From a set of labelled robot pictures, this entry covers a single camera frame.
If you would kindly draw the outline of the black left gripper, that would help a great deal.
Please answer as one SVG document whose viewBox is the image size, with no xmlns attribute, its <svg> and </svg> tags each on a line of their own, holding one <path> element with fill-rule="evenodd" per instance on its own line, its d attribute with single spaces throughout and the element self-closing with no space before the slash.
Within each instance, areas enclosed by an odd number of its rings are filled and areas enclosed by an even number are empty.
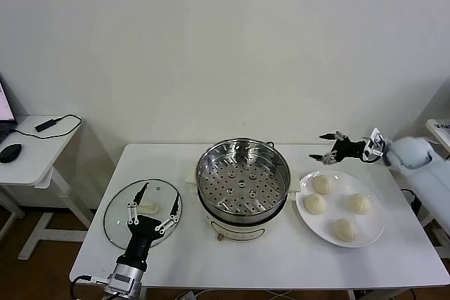
<svg viewBox="0 0 450 300">
<path fill-rule="evenodd" d="M 131 201 L 127 204 L 127 223 L 131 238 L 125 252 L 121 255 L 121 264 L 124 265 L 146 265 L 151 244 L 173 231 L 181 218 L 182 201 L 180 196 L 175 198 L 169 218 L 163 222 L 139 215 L 139 211 L 144 212 L 150 205 L 148 201 L 144 200 L 148 187 L 149 182 L 144 183 L 139 190 L 132 186 L 127 188 L 131 196 Z"/>
</svg>

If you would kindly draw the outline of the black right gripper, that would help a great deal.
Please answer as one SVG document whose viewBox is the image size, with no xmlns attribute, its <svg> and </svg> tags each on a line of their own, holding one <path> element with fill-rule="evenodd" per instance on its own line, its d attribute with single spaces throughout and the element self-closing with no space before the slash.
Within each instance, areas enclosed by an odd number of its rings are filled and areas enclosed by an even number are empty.
<svg viewBox="0 0 450 300">
<path fill-rule="evenodd" d="M 320 139 L 336 142 L 333 145 L 332 151 L 324 155 L 310 154 L 309 157 L 324 165 L 332 165 L 341 162 L 345 158 L 356 158 L 363 160 L 365 141 L 350 141 L 348 136 L 336 131 L 334 133 L 325 133 L 319 136 Z"/>
</svg>

